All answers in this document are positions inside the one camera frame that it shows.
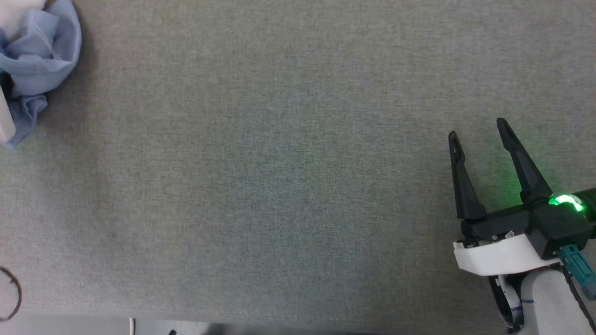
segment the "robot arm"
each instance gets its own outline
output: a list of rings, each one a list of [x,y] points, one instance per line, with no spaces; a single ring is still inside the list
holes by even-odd
[[[581,254],[596,237],[596,188],[553,198],[507,121],[497,119],[497,127],[516,168],[522,204],[486,213],[451,132],[455,204],[464,235],[454,243],[458,266],[488,277],[508,333],[593,334],[594,323],[569,277],[576,277],[588,300],[596,299],[596,275]]]

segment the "gray carpet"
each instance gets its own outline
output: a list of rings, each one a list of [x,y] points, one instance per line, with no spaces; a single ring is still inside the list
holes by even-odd
[[[76,5],[79,67],[0,151],[27,311],[500,334],[448,132],[488,210],[519,202],[498,116],[555,192],[596,185],[593,0]]]

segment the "blue cloth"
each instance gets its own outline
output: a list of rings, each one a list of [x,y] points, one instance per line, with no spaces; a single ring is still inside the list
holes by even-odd
[[[48,105],[44,93],[70,74],[80,45],[79,18],[70,0],[28,13],[14,41],[7,41],[0,29],[0,73],[8,72],[14,82],[8,108],[17,128],[5,146],[14,148],[33,131],[37,115]]]

